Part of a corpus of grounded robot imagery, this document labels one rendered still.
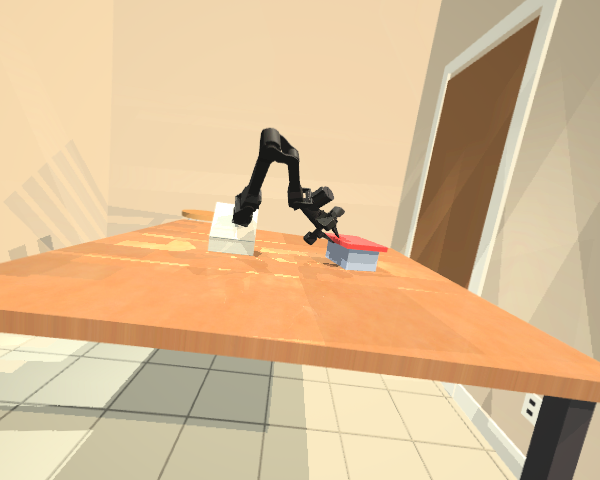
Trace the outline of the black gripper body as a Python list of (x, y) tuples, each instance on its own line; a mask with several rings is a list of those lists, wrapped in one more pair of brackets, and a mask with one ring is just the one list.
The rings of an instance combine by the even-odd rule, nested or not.
[[(334, 210), (336, 212), (336, 214), (338, 215), (338, 217), (341, 217), (345, 211), (343, 210), (343, 208), (341, 207), (337, 207), (335, 206), (334, 208), (332, 208), (331, 210)], [(330, 211), (331, 211), (330, 210)], [(330, 212), (329, 211), (329, 212)], [(307, 217), (312, 224), (316, 227), (316, 229), (313, 232), (308, 232), (304, 237), (303, 240), (308, 243), (309, 245), (312, 245), (314, 242), (317, 241), (317, 237), (321, 237), (324, 233), (321, 231), (323, 228), (318, 228), (317, 225), (315, 224), (315, 220), (314, 217), (317, 216), (319, 217), (321, 215), (321, 210), (318, 208), (318, 210), (311, 216)]]

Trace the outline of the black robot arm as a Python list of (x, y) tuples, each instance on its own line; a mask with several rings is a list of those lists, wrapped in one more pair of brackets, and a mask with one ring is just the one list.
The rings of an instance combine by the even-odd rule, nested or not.
[[(329, 187), (321, 186), (313, 193), (311, 188), (302, 188), (299, 174), (299, 152), (276, 129), (267, 128), (261, 132), (259, 156), (250, 182), (242, 193), (235, 196), (232, 223), (244, 227), (248, 227), (251, 223), (253, 212), (259, 209), (262, 202), (262, 184), (270, 164), (274, 161), (288, 165), (288, 206), (294, 211), (300, 209), (306, 217), (309, 217), (318, 208), (334, 200), (334, 195)], [(303, 197), (303, 193), (306, 198)], [(322, 210), (321, 215), (315, 216), (314, 220), (318, 228), (322, 227), (324, 230), (330, 231), (336, 225), (337, 217), (334, 210), (328, 213)]]

